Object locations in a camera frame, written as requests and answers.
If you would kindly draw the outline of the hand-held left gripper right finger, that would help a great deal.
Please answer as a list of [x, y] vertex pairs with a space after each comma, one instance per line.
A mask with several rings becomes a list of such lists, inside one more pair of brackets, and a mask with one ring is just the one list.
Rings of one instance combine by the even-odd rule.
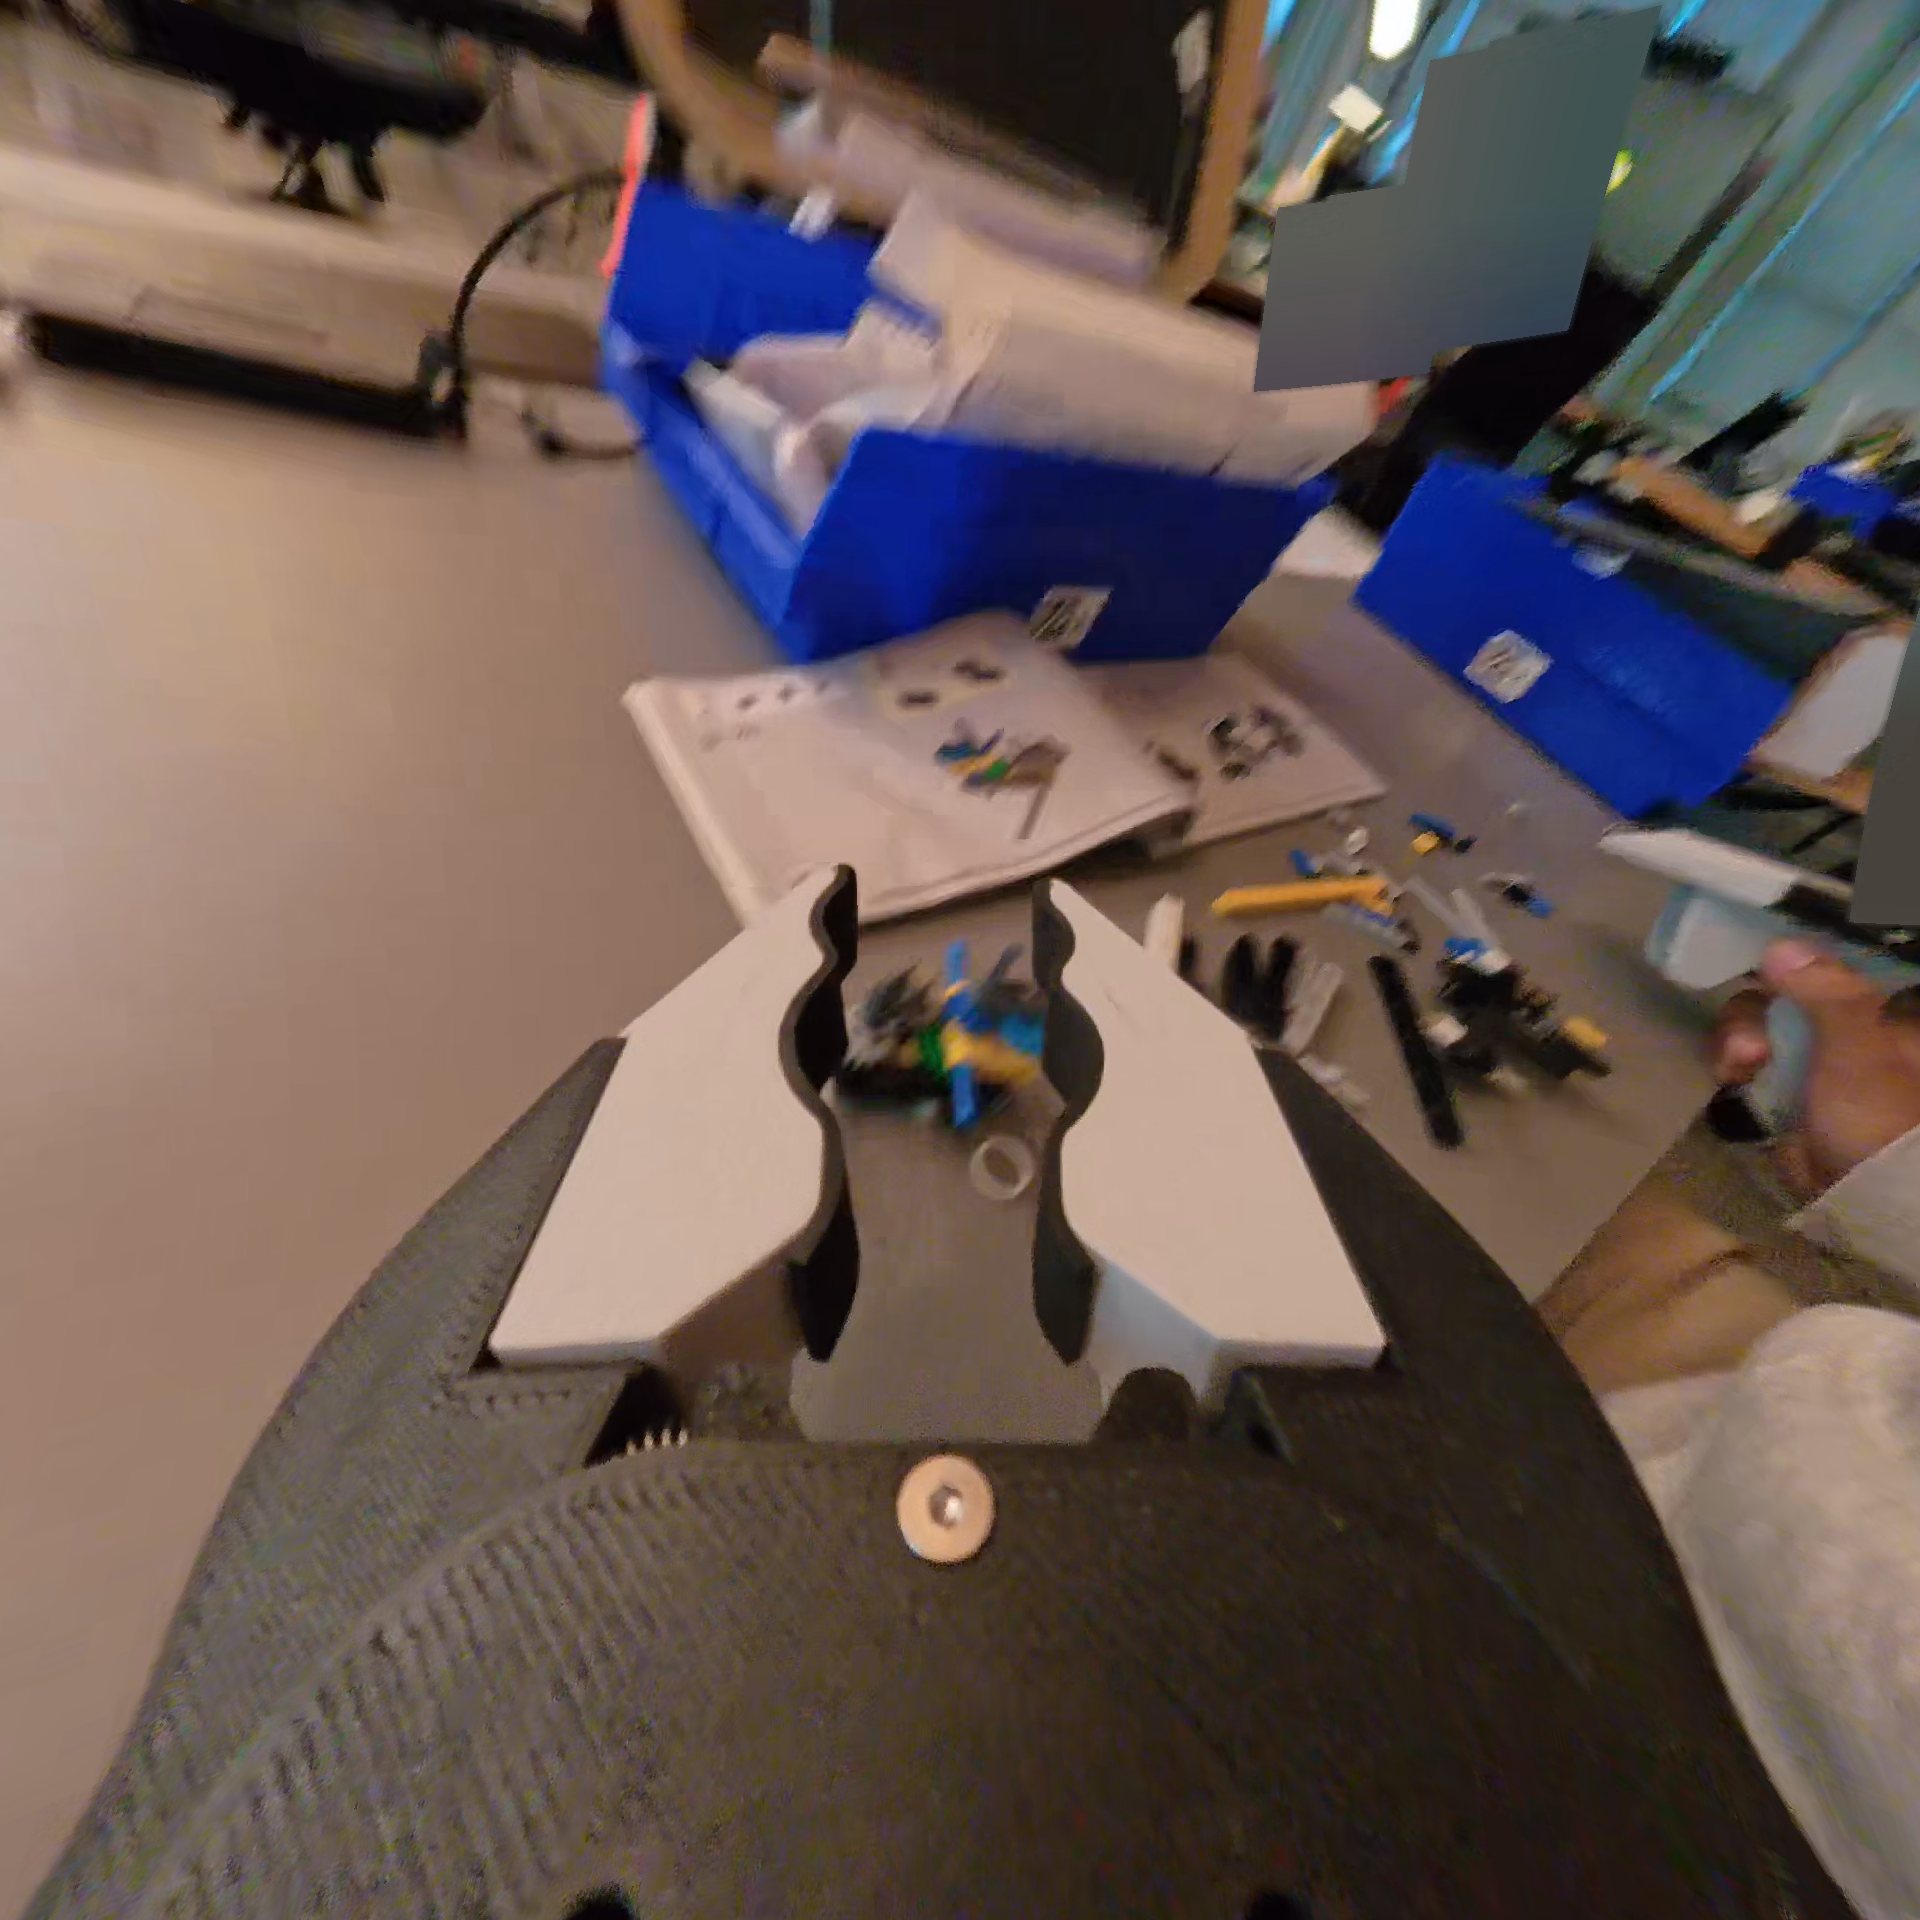
[[1046, 1343], [1103, 1407], [1137, 1376], [1214, 1415], [1250, 1368], [1374, 1368], [1383, 1322], [1255, 1047], [1065, 880], [1030, 905]]

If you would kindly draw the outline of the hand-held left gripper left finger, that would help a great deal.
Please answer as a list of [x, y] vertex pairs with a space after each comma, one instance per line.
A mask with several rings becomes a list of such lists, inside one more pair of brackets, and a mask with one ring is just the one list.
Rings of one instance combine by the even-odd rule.
[[503, 1366], [827, 1360], [858, 1296], [858, 877], [818, 869], [638, 1014], [494, 1320]]

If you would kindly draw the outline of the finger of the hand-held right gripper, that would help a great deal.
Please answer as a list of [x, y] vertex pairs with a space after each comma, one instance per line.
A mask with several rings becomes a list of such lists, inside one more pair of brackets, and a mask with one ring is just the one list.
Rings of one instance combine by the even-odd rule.
[[1670, 885], [1782, 916], [1852, 916], [1854, 887], [1684, 826], [1615, 826], [1597, 852]]

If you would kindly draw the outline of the colourful lego assembly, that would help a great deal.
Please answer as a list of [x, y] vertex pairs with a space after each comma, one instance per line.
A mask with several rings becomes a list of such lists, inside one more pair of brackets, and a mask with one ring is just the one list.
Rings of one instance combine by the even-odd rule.
[[855, 996], [833, 1088], [974, 1136], [1041, 1081], [1045, 1020], [1046, 996], [1020, 944], [977, 967], [972, 946], [953, 941], [940, 967], [902, 967]]

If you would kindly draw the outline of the person's right forearm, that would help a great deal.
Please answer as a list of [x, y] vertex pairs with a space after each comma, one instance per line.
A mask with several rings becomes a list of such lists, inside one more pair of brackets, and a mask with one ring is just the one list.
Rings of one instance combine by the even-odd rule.
[[1789, 1230], [1837, 1257], [1877, 1268], [1918, 1297], [1918, 1126], [1863, 1159], [1818, 1199], [1796, 1208]]

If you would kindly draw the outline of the scattered loose lego pieces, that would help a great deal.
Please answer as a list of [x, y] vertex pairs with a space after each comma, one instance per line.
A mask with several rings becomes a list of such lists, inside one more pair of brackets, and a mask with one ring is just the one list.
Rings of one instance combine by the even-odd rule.
[[[1165, 889], [1137, 933], [1148, 960], [1227, 1020], [1261, 1062], [1295, 1062], [1391, 1146], [1478, 1151], [1494, 1186], [1527, 1192], [1535, 1180], [1505, 1136], [1527, 1142], [1562, 1088], [1606, 1077], [1554, 1086], [1524, 1071], [1516, 1086], [1485, 1086], [1439, 1060], [1425, 1022], [1449, 949], [1494, 949], [1550, 992], [1494, 919], [1533, 926], [1548, 901], [1524, 877], [1467, 873], [1477, 842], [1427, 817], [1411, 823], [1399, 863], [1390, 849], [1364, 831], [1341, 847], [1286, 847], [1286, 873], [1201, 893]], [[1594, 1024], [1588, 992], [1575, 1006], [1550, 996], [1563, 1017]]]

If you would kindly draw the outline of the open lego instruction booklet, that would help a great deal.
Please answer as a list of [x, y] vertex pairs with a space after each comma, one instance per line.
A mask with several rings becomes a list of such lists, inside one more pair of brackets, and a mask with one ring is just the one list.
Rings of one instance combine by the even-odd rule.
[[1385, 796], [1238, 654], [1075, 663], [1007, 615], [815, 665], [653, 677], [622, 702], [741, 920], [835, 865], [873, 926], [1107, 847], [1203, 847]]

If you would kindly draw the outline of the person's right hand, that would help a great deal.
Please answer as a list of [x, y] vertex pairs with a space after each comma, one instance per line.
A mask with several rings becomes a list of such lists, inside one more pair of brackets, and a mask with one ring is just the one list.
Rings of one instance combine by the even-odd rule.
[[1836, 949], [1777, 941], [1719, 1007], [1713, 1070], [1763, 1090], [1777, 1173], [1812, 1202], [1916, 1129], [1916, 1000]]

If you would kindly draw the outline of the blue plastic storage bin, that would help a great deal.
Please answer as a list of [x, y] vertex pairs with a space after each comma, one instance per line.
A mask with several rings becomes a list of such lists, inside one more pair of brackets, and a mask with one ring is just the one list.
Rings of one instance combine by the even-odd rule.
[[1089, 622], [1089, 660], [1204, 654], [1333, 482], [1261, 487], [1052, 448], [865, 426], [798, 532], [708, 430], [684, 375], [871, 295], [873, 244], [799, 237], [754, 208], [641, 182], [614, 246], [604, 381], [666, 495], [791, 663], [814, 665], [983, 609]]
[[1628, 821], [1733, 782], [1789, 680], [1706, 615], [1629, 582], [1629, 553], [1563, 528], [1530, 477], [1435, 456], [1355, 602]]

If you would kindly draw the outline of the white paper sheet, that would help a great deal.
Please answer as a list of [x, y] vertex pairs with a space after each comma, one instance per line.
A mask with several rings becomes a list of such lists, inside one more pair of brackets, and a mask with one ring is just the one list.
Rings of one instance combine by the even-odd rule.
[[1363, 520], [1330, 504], [1308, 519], [1271, 568], [1275, 576], [1353, 586], [1378, 562], [1380, 543]]

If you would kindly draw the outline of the person's grey fleece jacket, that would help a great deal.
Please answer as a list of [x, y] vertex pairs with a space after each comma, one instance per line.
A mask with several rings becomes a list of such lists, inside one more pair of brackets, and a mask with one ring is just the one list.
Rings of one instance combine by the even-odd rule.
[[1918, 1325], [1821, 1305], [1599, 1401], [1773, 1786], [1861, 1916], [1918, 1916]]

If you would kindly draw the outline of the pile of white paper bags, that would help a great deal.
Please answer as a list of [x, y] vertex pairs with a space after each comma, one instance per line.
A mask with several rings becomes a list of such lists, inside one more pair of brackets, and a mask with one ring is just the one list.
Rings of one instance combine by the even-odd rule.
[[1255, 373], [1247, 326], [997, 246], [914, 197], [843, 334], [764, 334], [686, 384], [807, 525], [873, 426], [1290, 489], [1375, 426], [1370, 380], [1258, 391]]

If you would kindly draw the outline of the black power brick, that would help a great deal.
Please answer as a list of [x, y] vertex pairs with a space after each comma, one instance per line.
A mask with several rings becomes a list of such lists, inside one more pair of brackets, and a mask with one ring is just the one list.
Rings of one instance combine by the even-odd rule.
[[27, 314], [27, 341], [44, 362], [69, 373], [235, 400], [411, 441], [457, 444], [468, 434], [465, 402], [446, 409], [418, 375], [403, 384], [363, 381], [45, 313]]

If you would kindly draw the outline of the black board book stand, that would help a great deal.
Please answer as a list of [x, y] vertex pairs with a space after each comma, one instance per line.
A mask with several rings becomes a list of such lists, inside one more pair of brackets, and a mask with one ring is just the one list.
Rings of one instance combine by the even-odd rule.
[[853, 1], [612, 6], [641, 80], [726, 186], [853, 223], [902, 190], [853, 182], [789, 124], [884, 121], [1058, 200], [1139, 216], [1148, 282], [1201, 297], [1222, 266], [1265, 96], [1267, 5]]

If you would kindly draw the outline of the black office chair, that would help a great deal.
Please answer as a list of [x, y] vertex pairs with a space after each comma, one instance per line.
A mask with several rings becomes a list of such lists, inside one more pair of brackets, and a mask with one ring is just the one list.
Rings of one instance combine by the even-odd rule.
[[391, 134], [446, 146], [485, 118], [497, 62], [482, 44], [383, 5], [125, 1], [109, 5], [131, 52], [190, 80], [225, 112], [225, 129], [281, 157], [273, 200], [334, 213], [322, 157], [339, 153], [358, 200], [388, 190], [377, 148]]

